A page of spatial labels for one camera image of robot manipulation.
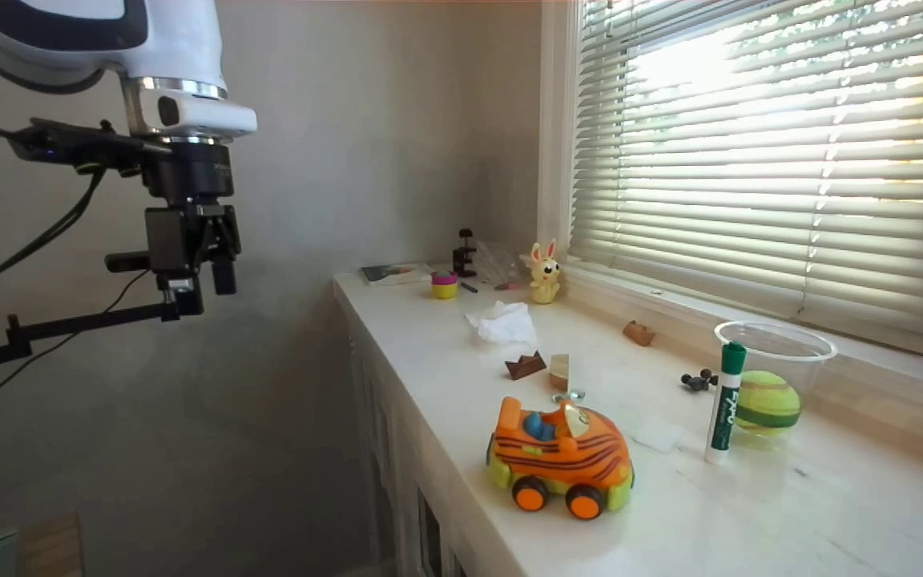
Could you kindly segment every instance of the white window sill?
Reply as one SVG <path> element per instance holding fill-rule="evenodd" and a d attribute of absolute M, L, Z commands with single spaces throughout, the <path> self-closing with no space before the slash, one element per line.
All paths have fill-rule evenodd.
<path fill-rule="evenodd" d="M 713 362 L 713 370 L 718 366 L 715 324 L 731 319 L 780 324 L 749 310 L 604 275 L 599 266 L 587 262 L 568 262 L 565 280 L 568 301 L 615 324 L 642 322 L 657 329 L 654 347 L 686 348 Z M 808 405 L 861 432 L 889 432 L 893 444 L 906 444 L 923 456 L 923 355 L 836 332 L 820 337 L 835 340 L 839 355 L 820 370 Z"/>

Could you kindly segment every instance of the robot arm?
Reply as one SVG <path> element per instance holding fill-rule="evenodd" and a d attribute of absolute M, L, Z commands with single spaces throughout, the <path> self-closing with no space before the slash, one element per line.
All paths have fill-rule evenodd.
<path fill-rule="evenodd" d="M 147 249 L 105 258 L 116 270 L 151 270 L 164 292 L 159 319 L 199 313 L 199 266 L 215 292 L 239 292 L 240 254 L 229 143 L 258 133 L 252 110 L 229 103 L 215 0 L 0 0 L 0 73 L 42 92 L 76 92 L 116 71 L 127 136 L 33 121 L 11 143 L 25 159 L 76 170 L 142 172 L 164 205 L 147 210 Z M 11 340 L 51 329 L 11 326 Z"/>

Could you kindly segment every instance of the green marker cap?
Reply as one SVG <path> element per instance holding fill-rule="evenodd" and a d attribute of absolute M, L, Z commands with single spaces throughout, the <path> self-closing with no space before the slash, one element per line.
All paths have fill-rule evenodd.
<path fill-rule="evenodd" d="M 744 344 L 722 347 L 722 372 L 724 375 L 744 375 L 744 366 L 746 366 L 746 347 Z"/>

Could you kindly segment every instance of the white countertop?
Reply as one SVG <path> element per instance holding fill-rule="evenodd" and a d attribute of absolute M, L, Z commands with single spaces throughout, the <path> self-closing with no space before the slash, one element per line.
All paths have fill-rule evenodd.
<path fill-rule="evenodd" d="M 357 272 L 337 275 L 337 289 L 430 426 L 453 519 L 468 522 L 475 557 L 506 550 L 512 570 L 556 577 L 923 573 L 923 456 L 804 415 L 781 444 L 736 444 L 724 461 L 713 461 L 715 395 L 686 395 L 679 375 L 715 358 L 686 358 L 665 344 L 636 347 L 618 332 L 623 322 L 570 305 L 533 309 L 540 347 L 484 347 L 466 313 L 492 309 L 494 292 L 433 301 L 417 280 L 365 284 Z M 578 522 L 561 500 L 522 514 L 486 481 L 500 399 L 552 406 L 545 372 L 522 381 L 503 375 L 506 358 L 533 348 L 545 358 L 568 352 L 587 406 L 626 430 L 639 475 L 623 514 Z"/>

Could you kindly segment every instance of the marker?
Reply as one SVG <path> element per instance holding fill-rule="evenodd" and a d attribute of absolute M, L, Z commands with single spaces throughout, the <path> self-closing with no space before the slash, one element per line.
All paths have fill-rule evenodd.
<path fill-rule="evenodd" d="M 722 392 L 718 392 L 715 432 L 713 432 L 715 451 L 729 451 L 729 445 L 731 445 L 731 426 L 736 419 L 744 366 L 746 366 L 746 347 L 744 344 L 722 347 L 722 375 L 718 375 Z"/>

